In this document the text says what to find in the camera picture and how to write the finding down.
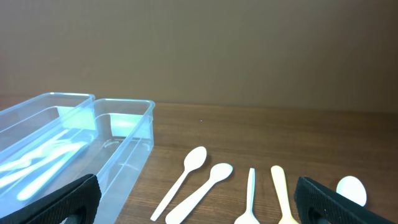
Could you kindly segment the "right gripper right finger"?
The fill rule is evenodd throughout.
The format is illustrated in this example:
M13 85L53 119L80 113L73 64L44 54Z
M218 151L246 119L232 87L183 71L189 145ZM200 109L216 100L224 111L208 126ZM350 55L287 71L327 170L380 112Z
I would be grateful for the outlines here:
M302 224L394 224L309 177L299 177L294 200Z

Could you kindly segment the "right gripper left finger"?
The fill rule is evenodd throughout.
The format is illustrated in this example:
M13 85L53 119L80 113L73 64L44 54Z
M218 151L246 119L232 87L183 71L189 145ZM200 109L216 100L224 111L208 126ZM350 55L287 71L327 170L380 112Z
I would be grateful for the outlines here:
M92 224L100 199L97 176L87 174L1 218L1 224Z

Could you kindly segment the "yellow plastic fork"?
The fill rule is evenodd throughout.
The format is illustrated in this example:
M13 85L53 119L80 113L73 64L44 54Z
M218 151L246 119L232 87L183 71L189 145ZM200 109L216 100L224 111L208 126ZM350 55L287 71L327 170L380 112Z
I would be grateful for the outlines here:
M58 157L62 157L64 154L71 154L73 155L77 151L79 151L83 146L87 145L86 142L76 142L73 144L68 144L60 147L60 149L57 149L55 152L52 152L51 154L47 155L44 160L29 166L28 168L24 168L18 172L15 172L13 174L10 174L6 177L1 178L1 187L4 187L16 180L19 180L20 178L30 174L31 172L35 171L39 167L42 167L49 162L52 162Z

